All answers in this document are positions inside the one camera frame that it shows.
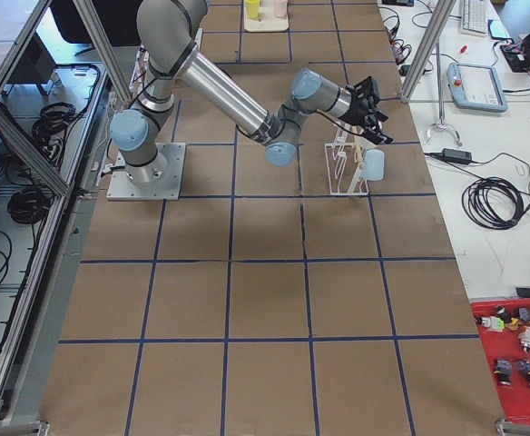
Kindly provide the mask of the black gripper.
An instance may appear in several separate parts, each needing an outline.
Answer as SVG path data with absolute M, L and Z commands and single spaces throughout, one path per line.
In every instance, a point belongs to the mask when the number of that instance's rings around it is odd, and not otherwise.
M 364 138 L 373 144 L 391 144 L 393 138 L 382 130 L 382 123 L 388 117 L 378 109 L 380 95 L 377 81 L 368 76 L 357 84 L 348 84 L 345 90 L 349 93 L 350 105 L 344 121 L 364 128 Z

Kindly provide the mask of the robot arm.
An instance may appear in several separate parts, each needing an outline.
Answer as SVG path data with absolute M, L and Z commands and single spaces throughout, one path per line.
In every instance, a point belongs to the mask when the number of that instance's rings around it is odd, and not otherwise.
M 110 127 L 131 183 L 150 185 L 167 172 L 168 160 L 155 137 L 160 121 L 172 110 L 176 79 L 227 115 L 247 138 L 263 145 L 267 161 L 276 166 L 285 166 L 295 157 L 311 114 L 358 126 L 361 137 L 373 144 L 391 143 L 381 130 L 388 118 L 378 110 L 378 84 L 372 77 L 341 87 L 303 68 L 279 111 L 272 114 L 265 109 L 201 53 L 195 36 L 209 7 L 207 1 L 144 1 L 138 8 L 137 31 L 149 54 L 147 76 L 137 107 L 116 114 Z

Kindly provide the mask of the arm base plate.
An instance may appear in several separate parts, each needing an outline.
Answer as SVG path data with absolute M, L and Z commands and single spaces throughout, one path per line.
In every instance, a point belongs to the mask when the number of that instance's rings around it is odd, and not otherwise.
M 125 163 L 118 153 L 115 164 L 123 169 L 113 171 L 107 198 L 114 201 L 177 201 L 182 188 L 182 170 L 186 143 L 157 143 L 155 160 L 142 167 Z

